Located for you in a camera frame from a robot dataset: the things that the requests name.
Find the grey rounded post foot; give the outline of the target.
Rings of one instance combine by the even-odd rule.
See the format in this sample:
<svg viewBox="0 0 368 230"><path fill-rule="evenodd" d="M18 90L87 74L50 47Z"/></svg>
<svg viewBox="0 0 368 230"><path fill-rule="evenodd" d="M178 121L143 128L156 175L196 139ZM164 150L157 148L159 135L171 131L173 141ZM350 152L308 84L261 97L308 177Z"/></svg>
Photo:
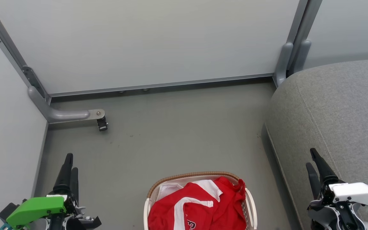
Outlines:
<svg viewBox="0 0 368 230"><path fill-rule="evenodd" d="M273 81L275 86L278 88L283 81L286 79L286 71L288 68L288 63L290 60L290 57L292 55L294 44L291 42L285 43L282 48L279 55L279 58L277 60L277 64L275 67L275 71L273 74Z"/></svg>
<svg viewBox="0 0 368 230"><path fill-rule="evenodd" d="M308 39L301 42L289 69L290 75L303 70L311 45L312 42Z"/></svg>

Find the white plastic laundry basket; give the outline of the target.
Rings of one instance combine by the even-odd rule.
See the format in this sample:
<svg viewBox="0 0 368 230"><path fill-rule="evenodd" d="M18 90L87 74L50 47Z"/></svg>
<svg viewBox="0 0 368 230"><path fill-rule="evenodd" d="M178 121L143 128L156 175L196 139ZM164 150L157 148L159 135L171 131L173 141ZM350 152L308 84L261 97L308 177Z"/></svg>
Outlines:
<svg viewBox="0 0 368 230"><path fill-rule="evenodd" d="M143 225L144 230L149 230L148 225L148 216L149 212L156 202L158 198L158 193L160 187L165 184L180 184L182 186L186 185L189 182L194 182L197 180L207 180L207 179L217 179L220 176L227 178L230 182L234 185L238 183L239 177L231 172L225 171L206 171L206 172L191 172L191 173L184 173L175 176L165 177L163 179L158 180L155 182L152 187L149 189L147 194L146 201L144 203L144 211L143 211ZM245 194L246 198L242 202L242 211L244 217L246 219L246 229L245 230L257 230L257 209L255 206L255 202L251 192L245 187Z"/></svg>

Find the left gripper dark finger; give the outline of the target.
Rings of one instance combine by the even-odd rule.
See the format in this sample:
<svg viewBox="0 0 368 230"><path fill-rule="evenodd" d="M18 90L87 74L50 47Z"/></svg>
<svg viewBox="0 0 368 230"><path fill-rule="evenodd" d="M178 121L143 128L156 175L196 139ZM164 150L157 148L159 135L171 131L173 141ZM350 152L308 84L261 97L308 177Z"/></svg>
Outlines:
<svg viewBox="0 0 368 230"><path fill-rule="evenodd" d="M55 194L68 194L71 183L71 172L73 169L73 154L68 153L64 160L63 165L60 168L56 182L53 186L53 192Z"/></svg>
<svg viewBox="0 0 368 230"><path fill-rule="evenodd" d="M76 200L79 202L79 177L78 177L78 168L74 167L71 170L71 178L70 178L70 190Z"/></svg>

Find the white cloth basket liner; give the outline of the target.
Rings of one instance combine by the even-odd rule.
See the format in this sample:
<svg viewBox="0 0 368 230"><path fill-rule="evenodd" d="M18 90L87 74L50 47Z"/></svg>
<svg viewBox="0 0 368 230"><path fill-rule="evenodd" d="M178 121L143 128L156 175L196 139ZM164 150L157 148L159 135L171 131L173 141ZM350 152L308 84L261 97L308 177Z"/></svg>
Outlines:
<svg viewBox="0 0 368 230"><path fill-rule="evenodd" d="M159 192L157 195L157 198L155 201L159 201L161 199L163 199L164 197L180 190L184 188L184 185L179 184L179 183L167 183L167 184L162 184L159 188Z"/></svg>

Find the red and white shirt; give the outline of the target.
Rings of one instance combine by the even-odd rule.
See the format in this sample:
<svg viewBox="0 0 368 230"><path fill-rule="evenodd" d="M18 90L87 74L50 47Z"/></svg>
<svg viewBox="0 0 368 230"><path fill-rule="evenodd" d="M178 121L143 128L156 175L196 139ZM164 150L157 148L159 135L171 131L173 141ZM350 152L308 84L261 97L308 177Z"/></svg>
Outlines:
<svg viewBox="0 0 368 230"><path fill-rule="evenodd" d="M197 180L156 201L148 216L149 230L245 230L242 211L245 184L221 176Z"/></svg>

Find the grey slanted partition post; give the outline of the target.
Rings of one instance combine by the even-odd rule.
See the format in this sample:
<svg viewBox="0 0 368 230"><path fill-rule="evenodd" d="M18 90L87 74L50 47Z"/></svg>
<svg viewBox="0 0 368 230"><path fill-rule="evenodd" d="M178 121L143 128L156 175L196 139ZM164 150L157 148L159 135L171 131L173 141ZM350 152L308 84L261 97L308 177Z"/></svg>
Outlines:
<svg viewBox="0 0 368 230"><path fill-rule="evenodd" d="M17 49L16 45L14 44L12 38L8 34L6 28L2 24L1 20L0 20L0 43L4 45L4 47L7 49L8 53L10 54L10 56L15 61L14 66L19 67L20 71L22 72L22 67L25 66L25 65L28 66L28 64L26 63L26 61L24 60L24 58L20 54L19 50ZM28 85L31 85L26 77L25 77L25 79L26 79L25 83L28 84ZM45 99L45 101L48 104L50 103L50 96L49 96L48 93L47 93L47 98Z"/></svg>

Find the grey fabric sofa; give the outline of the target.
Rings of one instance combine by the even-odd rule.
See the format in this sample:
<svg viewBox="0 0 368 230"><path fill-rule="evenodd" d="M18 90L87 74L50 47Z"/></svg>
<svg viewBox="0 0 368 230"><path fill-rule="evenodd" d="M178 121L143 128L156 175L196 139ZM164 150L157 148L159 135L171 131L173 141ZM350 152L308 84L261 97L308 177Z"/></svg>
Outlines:
<svg viewBox="0 0 368 230"><path fill-rule="evenodd" d="M368 60L291 75L273 94L265 126L299 226L311 230L311 148L342 181L368 184Z"/></svg>

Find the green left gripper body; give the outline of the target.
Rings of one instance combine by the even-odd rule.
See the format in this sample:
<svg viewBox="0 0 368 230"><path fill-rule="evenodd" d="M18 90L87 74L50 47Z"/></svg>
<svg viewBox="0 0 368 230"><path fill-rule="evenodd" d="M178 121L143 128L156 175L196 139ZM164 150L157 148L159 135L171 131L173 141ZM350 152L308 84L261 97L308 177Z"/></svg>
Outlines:
<svg viewBox="0 0 368 230"><path fill-rule="evenodd" d="M101 226L99 217L85 217L72 193L52 194L24 199L6 219L13 230L31 230L30 224L45 220L45 230L95 230Z"/></svg>

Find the grey double partition post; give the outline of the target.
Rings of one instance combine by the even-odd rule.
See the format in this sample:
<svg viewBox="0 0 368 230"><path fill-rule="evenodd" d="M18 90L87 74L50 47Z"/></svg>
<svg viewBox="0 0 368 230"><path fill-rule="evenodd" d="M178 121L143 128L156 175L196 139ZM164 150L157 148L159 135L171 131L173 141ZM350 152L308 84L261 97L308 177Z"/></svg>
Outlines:
<svg viewBox="0 0 368 230"><path fill-rule="evenodd" d="M305 10L301 16L301 21L299 23L299 27L297 29L297 34L295 36L295 40L293 42L294 47L291 53L291 57L288 63L286 76L289 77L289 69L292 65L292 61L297 53L301 42L308 39L309 32L311 31L312 25L315 21L317 13L320 9L321 3L323 0L305 0Z"/></svg>

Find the grey partition bottom rail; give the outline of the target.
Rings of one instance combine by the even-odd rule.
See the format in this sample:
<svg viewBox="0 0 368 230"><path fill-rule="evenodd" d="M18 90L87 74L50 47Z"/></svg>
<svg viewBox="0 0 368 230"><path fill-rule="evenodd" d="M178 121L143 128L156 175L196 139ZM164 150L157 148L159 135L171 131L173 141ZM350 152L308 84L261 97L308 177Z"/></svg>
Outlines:
<svg viewBox="0 0 368 230"><path fill-rule="evenodd" d="M265 74L253 74L253 75L245 75L245 76L237 76L237 77L216 78L216 79L208 79L208 80L189 80L189 81L182 81L182 82L161 83L161 84L151 84L151 85L141 85L141 86L104 88L104 89L98 89L98 90L82 90L82 91L74 91L74 92L67 92L67 93L53 93L53 94L50 94L50 97L55 98L55 97L67 97L67 96L83 96L83 95L113 93L113 92L128 91L128 90L143 90L143 89L152 89L152 88L196 85L196 84L204 84L204 83L227 82L231 80L232 81L249 80L249 79L264 78L264 77L271 78L273 76L274 76L274 73L265 73Z"/></svg>

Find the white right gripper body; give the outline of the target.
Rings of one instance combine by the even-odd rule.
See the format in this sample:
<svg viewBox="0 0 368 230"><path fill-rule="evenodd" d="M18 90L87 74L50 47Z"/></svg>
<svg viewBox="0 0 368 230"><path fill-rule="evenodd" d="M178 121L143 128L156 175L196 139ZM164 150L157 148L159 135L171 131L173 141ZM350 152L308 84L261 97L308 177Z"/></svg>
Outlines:
<svg viewBox="0 0 368 230"><path fill-rule="evenodd" d="M308 205L312 230L368 230L357 214L368 206L368 185L363 182L325 185Z"/></svg>

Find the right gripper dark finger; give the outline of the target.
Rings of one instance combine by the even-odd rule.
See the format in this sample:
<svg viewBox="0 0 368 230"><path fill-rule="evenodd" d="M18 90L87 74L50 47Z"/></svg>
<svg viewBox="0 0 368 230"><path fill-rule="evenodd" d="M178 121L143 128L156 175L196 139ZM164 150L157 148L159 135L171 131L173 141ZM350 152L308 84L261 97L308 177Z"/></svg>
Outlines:
<svg viewBox="0 0 368 230"><path fill-rule="evenodd" d="M321 183L316 170L311 163L306 163L306 169L308 172L309 183L311 187L311 193L314 200L317 200L319 193L321 192Z"/></svg>
<svg viewBox="0 0 368 230"><path fill-rule="evenodd" d="M311 148L310 153L312 160L315 162L318 168L321 184L329 185L339 182L339 178L336 173L333 172L331 167L328 165L326 160L320 156L318 151L315 148Z"/></svg>

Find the dark grey connector plate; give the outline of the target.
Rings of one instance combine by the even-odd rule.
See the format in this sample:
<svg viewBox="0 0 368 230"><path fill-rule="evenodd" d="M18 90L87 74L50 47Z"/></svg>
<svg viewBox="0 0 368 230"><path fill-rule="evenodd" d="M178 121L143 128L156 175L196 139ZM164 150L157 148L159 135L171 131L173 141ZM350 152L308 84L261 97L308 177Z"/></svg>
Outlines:
<svg viewBox="0 0 368 230"><path fill-rule="evenodd" d="M46 90L44 89L42 83L39 81L36 73L32 70L32 68L25 65L22 67L22 72L28 79L29 83L36 88L36 90L41 94L41 96L44 99L46 99L47 98Z"/></svg>

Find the grey curved partition foot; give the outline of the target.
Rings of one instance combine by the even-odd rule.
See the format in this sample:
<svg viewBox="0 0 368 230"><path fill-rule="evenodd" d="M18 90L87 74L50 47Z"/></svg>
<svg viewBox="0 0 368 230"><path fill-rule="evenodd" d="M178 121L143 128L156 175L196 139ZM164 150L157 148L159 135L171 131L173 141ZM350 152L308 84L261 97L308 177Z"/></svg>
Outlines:
<svg viewBox="0 0 368 230"><path fill-rule="evenodd" d="M99 120L105 118L103 109L63 111L50 107L34 86L28 88L28 96L50 124Z"/></svg>

